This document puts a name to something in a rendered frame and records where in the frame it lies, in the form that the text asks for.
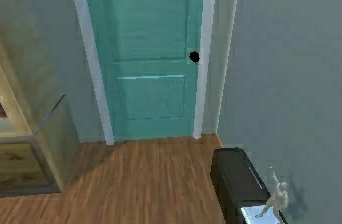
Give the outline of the glass door with grey frame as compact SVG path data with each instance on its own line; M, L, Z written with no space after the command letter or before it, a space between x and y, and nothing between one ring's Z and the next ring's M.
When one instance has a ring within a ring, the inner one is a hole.
M31 134L0 132L0 198L60 192L37 137L62 99L63 96Z

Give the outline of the dark console table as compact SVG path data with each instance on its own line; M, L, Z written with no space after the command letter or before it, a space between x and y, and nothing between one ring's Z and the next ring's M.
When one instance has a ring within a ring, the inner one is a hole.
M256 218L275 182L269 191L243 149L215 149L210 177L226 224L278 224L273 208Z

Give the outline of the teal panelled room door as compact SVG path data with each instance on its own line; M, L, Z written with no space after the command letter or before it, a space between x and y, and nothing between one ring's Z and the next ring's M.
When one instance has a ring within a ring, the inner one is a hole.
M114 139L193 134L202 0L88 0Z

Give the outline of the white human figure statue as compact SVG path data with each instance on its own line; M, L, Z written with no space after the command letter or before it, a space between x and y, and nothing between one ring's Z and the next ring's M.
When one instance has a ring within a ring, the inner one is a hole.
M275 182L275 190L272 192L269 199L266 201L266 204L262 211L256 215L256 218L261 218L264 214L270 209L273 208L273 215L278 220L278 224L285 224L283 218L280 215L282 209L285 209L289 203L288 197L288 183L284 181L279 181L276 173L274 171L273 166L270 166L272 175Z

